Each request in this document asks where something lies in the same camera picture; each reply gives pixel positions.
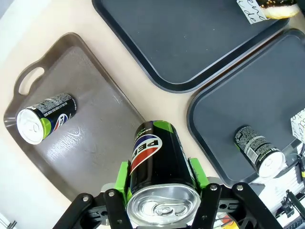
brown tray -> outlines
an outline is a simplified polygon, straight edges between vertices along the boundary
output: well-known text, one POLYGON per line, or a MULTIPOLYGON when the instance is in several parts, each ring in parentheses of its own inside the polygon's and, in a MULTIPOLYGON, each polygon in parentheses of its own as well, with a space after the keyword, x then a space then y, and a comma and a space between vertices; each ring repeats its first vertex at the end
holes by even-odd
POLYGON ((131 157, 133 136, 144 121, 85 42, 67 33, 18 77, 4 124, 29 159, 70 200, 82 192, 97 195, 115 182, 120 164, 131 157), (19 93, 25 77, 42 67, 44 74, 19 93), (72 94, 76 115, 38 145, 20 136, 18 112, 59 93, 72 94))

can lid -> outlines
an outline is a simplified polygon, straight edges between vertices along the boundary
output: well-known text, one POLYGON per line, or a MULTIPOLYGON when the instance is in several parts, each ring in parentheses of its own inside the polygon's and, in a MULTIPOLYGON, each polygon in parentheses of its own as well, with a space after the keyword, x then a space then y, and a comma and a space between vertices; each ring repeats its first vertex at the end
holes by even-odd
POLYGON ((127 204, 127 214, 138 226, 188 223, 200 205, 199 194, 183 184, 145 187, 136 192, 127 204))
POLYGON ((262 178, 274 178, 279 174, 285 163, 285 155, 282 152, 274 152, 262 162, 258 175, 262 178))
POLYGON ((18 113, 17 128, 21 137, 32 145, 37 145, 43 140, 42 123, 30 109, 23 109, 18 113))

donut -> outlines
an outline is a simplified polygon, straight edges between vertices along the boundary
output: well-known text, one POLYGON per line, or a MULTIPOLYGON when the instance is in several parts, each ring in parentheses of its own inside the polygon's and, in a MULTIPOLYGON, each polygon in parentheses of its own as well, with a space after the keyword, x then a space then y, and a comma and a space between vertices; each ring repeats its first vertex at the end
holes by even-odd
POLYGON ((296 0, 256 0, 267 18, 282 19, 295 16, 299 11, 296 0))

pepsi logo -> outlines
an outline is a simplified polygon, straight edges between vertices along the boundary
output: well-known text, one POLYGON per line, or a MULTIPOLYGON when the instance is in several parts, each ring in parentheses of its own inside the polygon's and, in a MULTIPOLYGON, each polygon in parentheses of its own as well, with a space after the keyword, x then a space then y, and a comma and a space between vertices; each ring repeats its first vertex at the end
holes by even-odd
POLYGON ((61 114, 58 119, 57 119, 57 122, 55 124, 55 127, 54 127, 54 130, 57 130, 58 127, 62 126, 66 121, 68 120, 68 117, 66 114, 61 114))
POLYGON ((162 140, 156 135, 143 135, 140 137, 133 146, 130 173, 132 173, 141 163, 158 152, 161 147, 162 140))

table surface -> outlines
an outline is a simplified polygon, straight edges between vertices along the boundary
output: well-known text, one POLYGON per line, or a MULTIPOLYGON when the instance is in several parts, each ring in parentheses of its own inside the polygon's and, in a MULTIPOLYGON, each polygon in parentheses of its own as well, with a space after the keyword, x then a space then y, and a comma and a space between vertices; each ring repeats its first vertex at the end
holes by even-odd
MULTIPOLYGON (((301 15, 291 19, 290 25, 302 28, 301 20, 304 29, 305 20, 301 15)), ((2 117, 20 72, 43 56, 60 36, 75 32, 84 39, 144 119, 171 122, 186 155, 197 157, 207 176, 217 177, 186 125, 188 105, 197 92, 172 94, 155 86, 94 10, 91 1, 31 0, 25 5, 24 1, 15 0, 0 20, 0 31, 2 117)), ((52 228, 70 201, 26 157, 3 122, 0 129, 0 212, 9 220, 16 220, 19 229, 52 228)))

